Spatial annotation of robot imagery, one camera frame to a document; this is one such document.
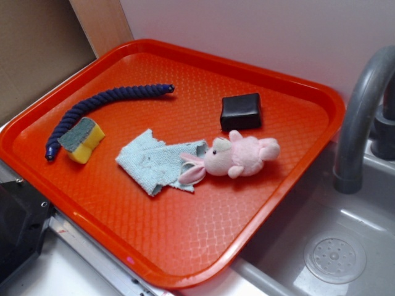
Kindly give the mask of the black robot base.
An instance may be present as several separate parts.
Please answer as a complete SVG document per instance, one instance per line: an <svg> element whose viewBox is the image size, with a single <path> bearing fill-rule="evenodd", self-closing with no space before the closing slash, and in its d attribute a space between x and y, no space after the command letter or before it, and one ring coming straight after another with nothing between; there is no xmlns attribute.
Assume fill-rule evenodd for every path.
<svg viewBox="0 0 395 296"><path fill-rule="evenodd" d="M40 256L52 213L52 203L28 181L1 184L1 286Z"/></svg>

